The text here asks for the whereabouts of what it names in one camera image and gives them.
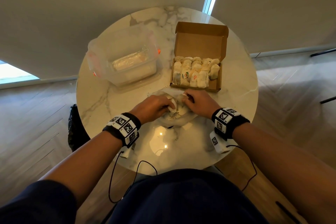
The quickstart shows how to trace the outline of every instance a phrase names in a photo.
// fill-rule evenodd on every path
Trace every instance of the cardboard box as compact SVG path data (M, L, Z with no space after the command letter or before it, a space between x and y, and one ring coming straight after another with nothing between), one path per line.
M200 57L202 59L219 59L221 62L226 56L226 43L229 29L224 25L213 25L203 23L181 22L176 25L175 56ZM173 67L170 76L170 86L181 89L206 90L218 92L222 86L222 65L216 80L209 80L209 87L204 89L175 85L173 81Z

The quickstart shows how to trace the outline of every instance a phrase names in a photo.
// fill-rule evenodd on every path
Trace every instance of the wooden floor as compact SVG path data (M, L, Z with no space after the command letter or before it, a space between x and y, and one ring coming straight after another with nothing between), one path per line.
M314 58L308 54L253 59L259 80L253 124L304 148L336 169L336 101L319 104L336 96L336 54ZM68 117L75 101L76 81L0 90L0 205L71 153ZM248 157L239 149L217 166L239 188L254 174ZM107 198L112 167L78 210L76 223L100 223L112 208ZM134 175L117 166L112 198L122 197ZM245 194L270 223L292 223L275 201L300 218L260 171Z

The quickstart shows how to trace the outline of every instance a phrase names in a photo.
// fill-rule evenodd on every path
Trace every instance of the cardboard box flap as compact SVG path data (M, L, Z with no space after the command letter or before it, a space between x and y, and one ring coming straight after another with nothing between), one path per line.
M229 29L224 25L178 22L175 56L220 59L226 56Z
M179 21L176 25L175 34L177 32L199 35L226 36L227 38L229 35L229 28L224 25Z

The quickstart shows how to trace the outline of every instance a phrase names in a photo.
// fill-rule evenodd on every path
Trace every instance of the person's left hand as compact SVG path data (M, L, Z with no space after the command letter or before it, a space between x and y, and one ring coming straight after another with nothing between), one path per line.
M156 120L165 112L169 112L168 106L175 109L174 104L167 97L151 95L137 104L129 113L135 115L143 125Z

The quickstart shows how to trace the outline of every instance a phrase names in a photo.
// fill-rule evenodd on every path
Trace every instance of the dark blue t-shirt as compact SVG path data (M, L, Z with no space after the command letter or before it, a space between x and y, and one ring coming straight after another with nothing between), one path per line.
M0 208L0 223L74 223L76 199L64 185L38 181ZM135 183L109 223L268 223L219 174L179 169Z

